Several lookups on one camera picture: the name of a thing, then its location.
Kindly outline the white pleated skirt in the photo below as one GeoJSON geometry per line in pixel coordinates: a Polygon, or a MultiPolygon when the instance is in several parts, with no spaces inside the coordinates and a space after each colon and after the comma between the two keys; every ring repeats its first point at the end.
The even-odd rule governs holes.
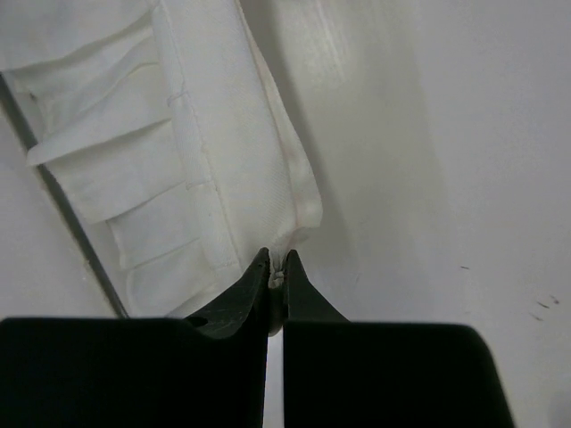
{"type": "Polygon", "coordinates": [[[356,319],[409,320],[421,112],[409,1],[4,1],[1,71],[131,316],[261,247],[356,319]]]}

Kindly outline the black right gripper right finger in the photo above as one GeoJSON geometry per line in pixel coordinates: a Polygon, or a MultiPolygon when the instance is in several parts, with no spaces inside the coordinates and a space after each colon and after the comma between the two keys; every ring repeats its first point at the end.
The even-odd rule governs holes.
{"type": "Polygon", "coordinates": [[[487,344],[467,325],[345,318],[285,260],[284,423],[288,427],[510,427],[487,344]]]}

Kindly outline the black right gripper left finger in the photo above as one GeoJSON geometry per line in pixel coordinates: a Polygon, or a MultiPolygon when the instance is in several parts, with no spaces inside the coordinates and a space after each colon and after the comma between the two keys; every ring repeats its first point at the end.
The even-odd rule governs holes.
{"type": "Polygon", "coordinates": [[[184,318],[11,317],[4,427],[259,427],[269,253],[184,318]]]}

